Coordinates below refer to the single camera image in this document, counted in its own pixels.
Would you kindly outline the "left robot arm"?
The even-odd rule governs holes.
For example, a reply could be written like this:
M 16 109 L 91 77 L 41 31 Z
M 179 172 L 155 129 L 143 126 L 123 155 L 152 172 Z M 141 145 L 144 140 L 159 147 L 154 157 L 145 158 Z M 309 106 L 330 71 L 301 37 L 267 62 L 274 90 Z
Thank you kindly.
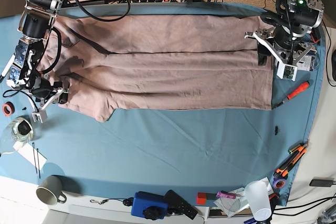
M 271 27 L 259 28 L 255 33 L 279 54 L 275 66 L 295 66 L 305 55 L 315 53 L 323 13 L 321 0 L 276 0 L 275 12 L 261 14 L 261 20 Z

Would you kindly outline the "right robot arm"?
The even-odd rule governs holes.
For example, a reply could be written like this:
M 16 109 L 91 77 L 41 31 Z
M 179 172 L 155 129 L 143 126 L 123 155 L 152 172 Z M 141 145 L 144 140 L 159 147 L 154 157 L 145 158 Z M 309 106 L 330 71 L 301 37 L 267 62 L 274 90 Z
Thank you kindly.
M 54 24 L 63 2 L 64 0 L 26 0 L 18 27 L 23 36 L 1 73 L 1 80 L 15 94 L 25 93 L 29 97 L 33 116 L 39 121 L 50 104 L 64 104 L 68 98 L 68 89 L 61 81 L 51 84 L 47 79 L 47 74 L 57 65 L 61 55 L 61 33 Z M 57 54 L 49 67 L 40 70 L 39 65 L 51 33 L 57 35 Z

